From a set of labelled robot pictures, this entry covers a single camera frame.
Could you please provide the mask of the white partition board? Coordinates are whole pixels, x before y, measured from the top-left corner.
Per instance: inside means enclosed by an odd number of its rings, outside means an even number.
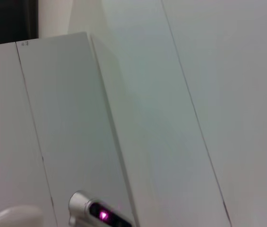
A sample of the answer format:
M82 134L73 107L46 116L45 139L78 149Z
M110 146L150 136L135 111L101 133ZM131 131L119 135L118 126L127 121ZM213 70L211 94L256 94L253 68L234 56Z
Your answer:
M30 205L69 227L78 190L138 227L86 33L0 44L0 212Z

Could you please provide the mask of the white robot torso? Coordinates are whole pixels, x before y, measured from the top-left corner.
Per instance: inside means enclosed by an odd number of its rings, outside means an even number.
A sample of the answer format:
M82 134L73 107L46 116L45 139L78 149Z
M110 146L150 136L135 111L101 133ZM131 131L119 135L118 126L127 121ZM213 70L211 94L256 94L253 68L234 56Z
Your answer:
M0 227L44 227L43 212L31 205L7 208L0 211Z

